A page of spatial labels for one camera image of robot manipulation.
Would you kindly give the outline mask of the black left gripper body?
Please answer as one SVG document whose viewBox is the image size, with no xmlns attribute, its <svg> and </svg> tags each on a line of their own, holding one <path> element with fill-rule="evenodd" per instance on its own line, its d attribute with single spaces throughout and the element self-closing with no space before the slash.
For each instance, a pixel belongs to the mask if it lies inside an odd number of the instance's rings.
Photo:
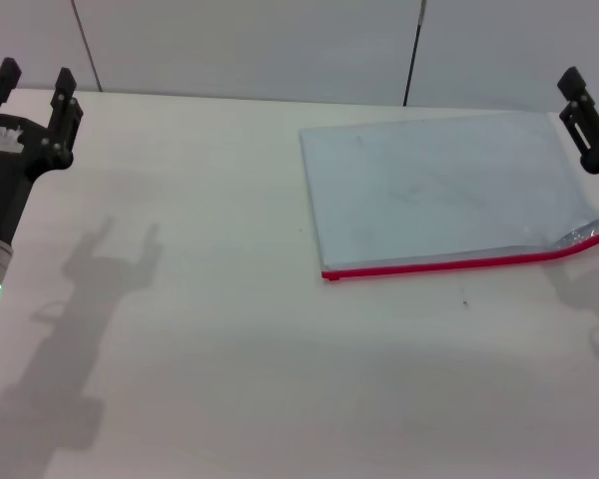
<svg viewBox="0 0 599 479">
<path fill-rule="evenodd" d="M 47 130 L 21 117 L 0 115 L 0 241 L 12 243 L 33 185 L 47 172 Z"/>
</svg>

